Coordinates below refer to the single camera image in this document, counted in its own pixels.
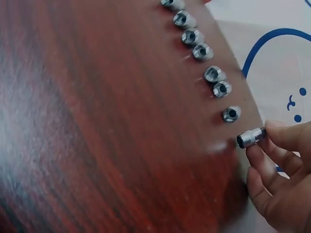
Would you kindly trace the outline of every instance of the reddish-brown wood surface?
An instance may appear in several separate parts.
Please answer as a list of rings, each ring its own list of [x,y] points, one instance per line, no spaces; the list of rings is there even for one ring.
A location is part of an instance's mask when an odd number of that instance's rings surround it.
[[[186,2],[208,62],[158,0],[0,0],[3,232],[269,231],[231,140],[261,124],[256,106],[207,9]],[[212,97],[210,65],[230,96]],[[225,124],[230,105],[242,117]]]

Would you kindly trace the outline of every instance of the steel fitting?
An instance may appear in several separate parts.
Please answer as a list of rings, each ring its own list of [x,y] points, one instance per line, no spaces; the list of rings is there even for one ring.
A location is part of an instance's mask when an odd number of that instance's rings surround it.
[[[192,54],[195,59],[199,61],[204,61],[212,59],[214,56],[214,51],[205,43],[195,46],[192,50]]]
[[[181,40],[184,44],[186,44],[188,46],[196,46],[198,44],[204,43],[204,36],[197,29],[188,28],[181,35]]]
[[[260,140],[262,140],[267,135],[266,129],[255,128],[253,130],[248,130],[237,136],[237,143],[240,148],[247,148]]]

